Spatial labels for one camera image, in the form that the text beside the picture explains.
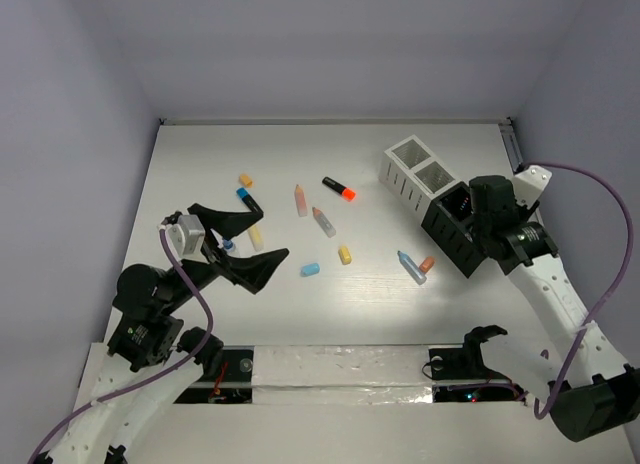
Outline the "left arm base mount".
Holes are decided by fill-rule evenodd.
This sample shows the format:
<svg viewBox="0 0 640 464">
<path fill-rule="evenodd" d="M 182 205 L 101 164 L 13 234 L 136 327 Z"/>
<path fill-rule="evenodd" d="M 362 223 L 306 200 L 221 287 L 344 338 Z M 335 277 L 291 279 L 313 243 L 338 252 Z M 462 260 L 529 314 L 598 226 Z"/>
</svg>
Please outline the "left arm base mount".
<svg viewBox="0 0 640 464">
<path fill-rule="evenodd" d="M 254 347 L 225 347 L 217 370 L 183 391 L 176 404 L 250 404 Z"/>
</svg>

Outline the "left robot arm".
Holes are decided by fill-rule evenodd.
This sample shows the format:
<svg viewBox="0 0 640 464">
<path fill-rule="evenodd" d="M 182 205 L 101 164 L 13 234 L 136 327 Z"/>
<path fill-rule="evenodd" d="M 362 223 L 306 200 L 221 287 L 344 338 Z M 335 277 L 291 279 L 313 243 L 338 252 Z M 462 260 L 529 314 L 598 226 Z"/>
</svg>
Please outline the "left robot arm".
<svg viewBox="0 0 640 464">
<path fill-rule="evenodd" d="M 199 379 L 215 376 L 223 342 L 202 290 L 218 278 L 260 292 L 288 257 L 281 248 L 248 258 L 230 256 L 221 243 L 263 217 L 252 205 L 224 212 L 192 204 L 165 217 L 159 238 L 171 263 L 125 268 L 112 306 L 121 314 L 86 404 L 52 430 L 32 463 L 131 463 L 167 409 Z"/>
</svg>

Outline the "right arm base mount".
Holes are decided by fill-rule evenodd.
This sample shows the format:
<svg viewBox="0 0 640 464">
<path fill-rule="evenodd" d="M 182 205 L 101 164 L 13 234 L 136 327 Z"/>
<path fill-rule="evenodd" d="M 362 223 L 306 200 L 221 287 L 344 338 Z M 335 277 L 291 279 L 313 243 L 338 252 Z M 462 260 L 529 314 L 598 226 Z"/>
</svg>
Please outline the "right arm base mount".
<svg viewBox="0 0 640 464">
<path fill-rule="evenodd" d="M 486 366 L 481 345 L 508 332 L 498 325 L 477 326 L 466 333 L 461 345 L 430 347 L 429 357 L 421 368 L 422 374 L 432 382 L 476 380 L 480 384 L 450 384 L 447 390 L 474 389 L 468 397 L 476 402 L 477 392 L 487 388 L 505 389 L 511 392 L 513 400 L 523 401 L 527 393 L 509 377 Z"/>
</svg>

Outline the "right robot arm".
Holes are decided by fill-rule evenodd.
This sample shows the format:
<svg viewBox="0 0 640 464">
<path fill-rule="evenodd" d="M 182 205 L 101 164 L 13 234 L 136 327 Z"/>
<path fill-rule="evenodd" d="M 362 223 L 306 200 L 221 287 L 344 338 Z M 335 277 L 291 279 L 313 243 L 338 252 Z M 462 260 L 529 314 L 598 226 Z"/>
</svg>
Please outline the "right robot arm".
<svg viewBox="0 0 640 464">
<path fill-rule="evenodd" d="M 580 442 L 638 417 L 639 371 L 605 337 L 566 275 L 557 245 L 529 218 L 550 178 L 533 166 L 510 179 L 472 179 L 472 236 L 531 306 L 564 361 L 497 331 L 464 347 L 460 363 L 473 376 L 506 375 L 535 398 L 537 417 L 550 416 L 567 439 Z"/>
</svg>

